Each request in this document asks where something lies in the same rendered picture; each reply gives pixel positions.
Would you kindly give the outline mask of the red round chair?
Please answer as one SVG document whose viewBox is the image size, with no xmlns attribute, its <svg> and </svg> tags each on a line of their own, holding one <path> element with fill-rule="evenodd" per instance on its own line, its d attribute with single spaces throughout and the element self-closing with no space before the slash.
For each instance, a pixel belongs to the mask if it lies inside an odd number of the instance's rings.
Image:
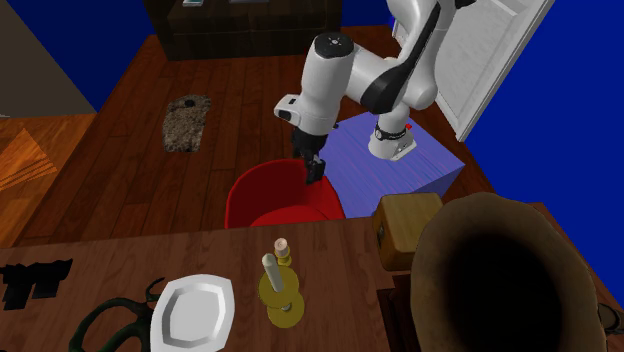
<svg viewBox="0 0 624 352">
<path fill-rule="evenodd" d="M 256 227 L 345 217 L 327 177 L 308 184 L 301 160 L 280 159 L 257 165 L 233 184 L 226 201 L 226 228 Z"/>
</svg>

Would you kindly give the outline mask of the blue robot stand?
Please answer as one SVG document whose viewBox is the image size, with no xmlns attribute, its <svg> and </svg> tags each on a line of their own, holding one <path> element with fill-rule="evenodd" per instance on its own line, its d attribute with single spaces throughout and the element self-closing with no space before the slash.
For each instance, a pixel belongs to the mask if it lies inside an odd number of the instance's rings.
<svg viewBox="0 0 624 352">
<path fill-rule="evenodd" d="M 416 147 L 398 161 L 373 156 L 368 143 L 377 117 L 368 112 L 339 123 L 320 157 L 325 175 L 335 189 L 348 218 L 369 217 L 382 196 L 414 192 L 444 195 L 464 163 L 408 120 Z"/>
</svg>

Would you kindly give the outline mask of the brown fur rug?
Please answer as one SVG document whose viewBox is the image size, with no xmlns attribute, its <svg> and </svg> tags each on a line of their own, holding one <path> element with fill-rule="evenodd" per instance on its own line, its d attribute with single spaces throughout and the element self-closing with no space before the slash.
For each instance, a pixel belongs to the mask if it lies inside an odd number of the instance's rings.
<svg viewBox="0 0 624 352">
<path fill-rule="evenodd" d="M 206 114 L 212 101 L 208 96 L 189 94 L 172 101 L 162 125 L 165 152 L 197 152 L 200 150 Z"/>
</svg>

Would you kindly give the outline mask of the dark wooden cabinet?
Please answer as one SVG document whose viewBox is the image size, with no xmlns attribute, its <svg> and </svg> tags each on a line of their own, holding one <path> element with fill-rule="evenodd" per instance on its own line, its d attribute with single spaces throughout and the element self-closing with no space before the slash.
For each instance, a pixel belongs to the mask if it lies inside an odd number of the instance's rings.
<svg viewBox="0 0 624 352">
<path fill-rule="evenodd" d="M 341 28 L 343 0 L 142 0 L 170 61 L 306 54 Z"/>
</svg>

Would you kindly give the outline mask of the light wooden box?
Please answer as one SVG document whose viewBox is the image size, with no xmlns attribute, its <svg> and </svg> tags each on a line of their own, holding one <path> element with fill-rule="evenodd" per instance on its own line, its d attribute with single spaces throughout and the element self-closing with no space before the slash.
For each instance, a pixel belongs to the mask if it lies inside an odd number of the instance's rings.
<svg viewBox="0 0 624 352">
<path fill-rule="evenodd" d="M 380 199 L 372 224 L 385 270 L 411 268 L 420 235 L 442 206 L 437 193 L 393 194 Z"/>
</svg>

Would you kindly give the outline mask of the tall white candle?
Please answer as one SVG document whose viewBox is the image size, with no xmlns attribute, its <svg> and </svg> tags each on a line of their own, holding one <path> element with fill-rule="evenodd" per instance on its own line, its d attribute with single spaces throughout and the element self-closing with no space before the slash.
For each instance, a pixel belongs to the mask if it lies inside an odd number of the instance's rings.
<svg viewBox="0 0 624 352">
<path fill-rule="evenodd" d="M 284 289 L 284 284 L 276 257 L 273 254 L 266 253 L 262 257 L 262 264 L 272 289 L 275 292 L 281 292 Z"/>
</svg>

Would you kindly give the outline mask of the yellow brass candle holder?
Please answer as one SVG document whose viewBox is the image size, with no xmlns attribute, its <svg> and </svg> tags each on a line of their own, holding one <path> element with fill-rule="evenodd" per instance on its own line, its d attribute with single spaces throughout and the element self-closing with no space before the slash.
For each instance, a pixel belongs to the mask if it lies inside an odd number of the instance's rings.
<svg viewBox="0 0 624 352">
<path fill-rule="evenodd" d="M 305 303 L 299 291 L 298 276 L 290 267 L 292 262 L 290 247 L 286 257 L 276 256 L 275 251 L 273 255 L 279 265 L 284 289 L 281 292 L 275 292 L 264 272 L 258 281 L 258 297 L 266 306 L 267 315 L 274 326 L 290 328 L 302 319 Z"/>
</svg>

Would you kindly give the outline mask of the white panel door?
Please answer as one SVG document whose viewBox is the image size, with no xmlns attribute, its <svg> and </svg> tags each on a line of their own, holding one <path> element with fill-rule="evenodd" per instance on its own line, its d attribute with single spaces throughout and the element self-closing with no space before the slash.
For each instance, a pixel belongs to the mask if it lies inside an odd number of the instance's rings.
<svg viewBox="0 0 624 352">
<path fill-rule="evenodd" d="M 555 0 L 477 0 L 458 10 L 439 49 L 436 103 L 463 142 Z"/>
</svg>

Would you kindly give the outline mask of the white octagonal plate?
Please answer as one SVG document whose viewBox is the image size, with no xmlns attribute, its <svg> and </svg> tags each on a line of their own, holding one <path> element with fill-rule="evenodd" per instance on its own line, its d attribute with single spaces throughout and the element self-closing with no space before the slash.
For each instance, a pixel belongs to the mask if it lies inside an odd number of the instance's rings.
<svg viewBox="0 0 624 352">
<path fill-rule="evenodd" d="M 151 352 L 218 352 L 235 315 L 229 279 L 190 275 L 165 286 L 151 318 Z"/>
</svg>

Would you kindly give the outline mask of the large brown horn-shaped vessel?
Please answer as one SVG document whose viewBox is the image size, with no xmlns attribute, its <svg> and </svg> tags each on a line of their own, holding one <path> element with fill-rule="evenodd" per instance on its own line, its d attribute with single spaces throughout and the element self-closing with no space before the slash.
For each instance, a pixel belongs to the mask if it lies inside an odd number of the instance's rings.
<svg viewBox="0 0 624 352">
<path fill-rule="evenodd" d="M 422 352 L 607 352 L 595 286 L 534 207 L 493 193 L 444 205 L 411 268 Z"/>
</svg>

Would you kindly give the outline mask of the black blocky object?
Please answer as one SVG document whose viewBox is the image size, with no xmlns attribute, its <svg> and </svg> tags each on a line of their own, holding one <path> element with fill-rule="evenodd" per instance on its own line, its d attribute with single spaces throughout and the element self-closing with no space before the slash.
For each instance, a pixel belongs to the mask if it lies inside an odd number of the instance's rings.
<svg viewBox="0 0 624 352">
<path fill-rule="evenodd" d="M 56 260 L 50 263 L 35 262 L 6 265 L 0 268 L 2 283 L 7 286 L 3 295 L 4 310 L 24 309 L 28 298 L 45 299 L 57 295 L 59 284 L 70 272 L 73 260 Z"/>
</svg>

